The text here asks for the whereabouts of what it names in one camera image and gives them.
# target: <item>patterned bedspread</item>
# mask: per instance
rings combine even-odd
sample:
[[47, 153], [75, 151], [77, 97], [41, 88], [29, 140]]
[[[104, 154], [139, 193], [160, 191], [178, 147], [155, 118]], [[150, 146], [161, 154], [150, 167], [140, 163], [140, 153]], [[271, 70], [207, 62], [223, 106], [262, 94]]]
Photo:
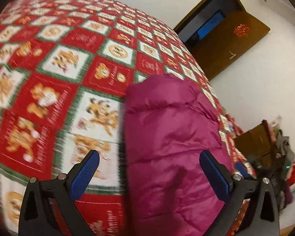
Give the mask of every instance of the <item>patterned bedspread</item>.
[[0, 218], [17, 235], [27, 182], [67, 173], [91, 149], [101, 161], [76, 206], [99, 236], [126, 216], [123, 96], [129, 84], [172, 73], [227, 118], [201, 67], [160, 20], [114, 0], [14, 0], [0, 16]]

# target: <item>purple puffer jacket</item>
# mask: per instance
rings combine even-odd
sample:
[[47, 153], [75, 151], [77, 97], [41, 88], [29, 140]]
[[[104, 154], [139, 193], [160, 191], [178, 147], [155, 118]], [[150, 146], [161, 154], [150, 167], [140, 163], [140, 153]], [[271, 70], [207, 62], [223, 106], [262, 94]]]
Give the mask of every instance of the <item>purple puffer jacket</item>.
[[201, 236], [224, 203], [199, 154], [209, 150], [231, 168], [214, 107], [193, 83], [153, 75], [128, 87], [124, 119], [136, 236]]

